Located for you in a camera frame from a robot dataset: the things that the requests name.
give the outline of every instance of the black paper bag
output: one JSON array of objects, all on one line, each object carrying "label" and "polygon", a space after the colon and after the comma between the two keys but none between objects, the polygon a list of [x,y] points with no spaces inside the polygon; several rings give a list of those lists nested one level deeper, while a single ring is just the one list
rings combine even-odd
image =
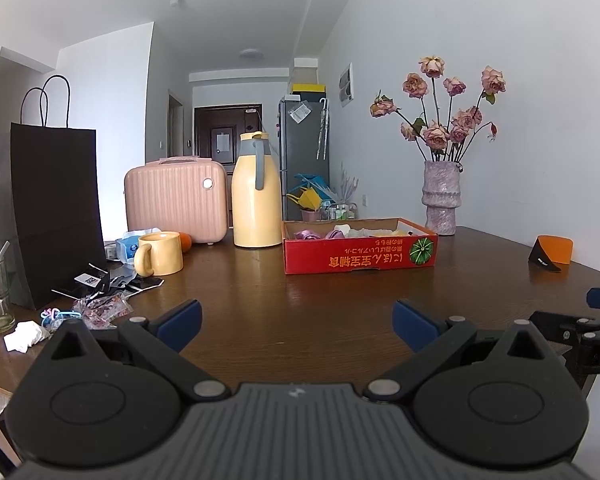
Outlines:
[{"label": "black paper bag", "polygon": [[0,134],[0,248],[6,240],[11,301],[27,308],[56,298],[51,289],[88,263],[106,265],[95,130],[11,123]]}]

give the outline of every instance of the bag handle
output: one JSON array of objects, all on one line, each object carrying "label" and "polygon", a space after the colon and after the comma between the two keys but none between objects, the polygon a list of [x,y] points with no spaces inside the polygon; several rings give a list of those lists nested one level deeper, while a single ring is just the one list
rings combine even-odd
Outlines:
[{"label": "bag handle", "polygon": [[[29,90],[27,90],[27,93],[24,94],[24,97],[22,99],[22,104],[20,105],[20,124],[22,124],[22,110],[24,109],[24,101],[26,101],[27,96],[29,95],[30,92],[33,92],[34,90],[40,90],[40,126],[44,126],[46,123],[46,117],[49,114],[49,96],[46,94],[46,92],[40,88],[39,86],[34,86],[33,88],[29,88]],[[45,117],[44,119],[42,118],[42,94],[45,95],[45,105],[46,105],[46,110],[45,110]]]},{"label": "bag handle", "polygon": [[[71,101],[71,87],[69,86],[69,80],[67,78],[65,78],[63,75],[53,74],[42,85],[42,91],[43,92],[45,91],[46,85],[49,83],[49,81],[51,81],[55,77],[64,79],[64,82],[66,83],[66,127],[68,128],[69,127],[69,102]],[[42,94],[40,94],[40,110],[42,110]]]}]

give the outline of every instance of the suitcase handle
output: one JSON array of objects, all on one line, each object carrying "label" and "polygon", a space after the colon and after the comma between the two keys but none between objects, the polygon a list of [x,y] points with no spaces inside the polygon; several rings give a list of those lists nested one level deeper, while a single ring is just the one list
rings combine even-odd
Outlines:
[{"label": "suitcase handle", "polygon": [[199,162],[200,160],[211,160],[203,156],[170,156],[168,158],[161,158],[160,160],[154,160],[148,162],[146,165],[163,165],[163,164],[182,164],[183,162]]}]

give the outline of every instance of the rose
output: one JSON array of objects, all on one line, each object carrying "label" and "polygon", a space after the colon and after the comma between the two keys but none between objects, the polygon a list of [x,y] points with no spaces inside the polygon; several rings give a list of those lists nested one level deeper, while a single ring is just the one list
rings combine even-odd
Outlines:
[{"label": "rose", "polygon": [[429,88],[427,88],[427,82],[423,78],[415,72],[411,72],[407,76],[407,81],[402,85],[402,91],[407,92],[409,97],[422,99],[429,92]]},{"label": "rose", "polygon": [[494,70],[489,65],[482,71],[482,88],[487,95],[494,95],[498,92],[506,91],[505,81],[502,78],[502,72]]},{"label": "rose", "polygon": [[448,137],[446,128],[436,121],[431,121],[429,128],[422,133],[422,138],[432,150],[445,150]]},{"label": "rose", "polygon": [[466,113],[469,114],[474,120],[474,128],[480,125],[482,122],[482,112],[478,108],[472,106],[466,111]]},{"label": "rose", "polygon": [[442,82],[442,86],[446,88],[446,91],[451,97],[453,97],[454,95],[461,94],[466,90],[466,85],[457,77],[453,77],[451,79],[447,77]]},{"label": "rose", "polygon": [[419,63],[420,71],[427,77],[439,78],[445,69],[445,62],[437,56],[423,57]]},{"label": "rose", "polygon": [[465,130],[473,130],[482,122],[482,113],[472,106],[468,110],[458,110],[458,113],[453,116],[451,122],[454,126],[460,126]]},{"label": "rose", "polygon": [[409,123],[402,123],[400,131],[405,139],[416,140],[416,130],[414,130]]},{"label": "rose", "polygon": [[378,97],[376,97],[376,100],[369,110],[371,111],[372,117],[382,117],[397,112],[398,108],[394,105],[393,99],[389,99],[386,95],[378,94]]},{"label": "rose", "polygon": [[449,140],[451,140],[451,142],[460,144],[466,139],[468,134],[469,130],[465,130],[462,126],[454,126],[449,132]]}]

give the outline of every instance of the small pot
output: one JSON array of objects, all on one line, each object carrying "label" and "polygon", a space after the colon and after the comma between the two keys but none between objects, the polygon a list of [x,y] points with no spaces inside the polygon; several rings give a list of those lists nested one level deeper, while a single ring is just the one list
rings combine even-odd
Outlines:
[{"label": "small pot", "polygon": [[302,213],[302,221],[303,222],[317,222],[321,220],[320,211],[308,211],[306,209],[301,209]]}]

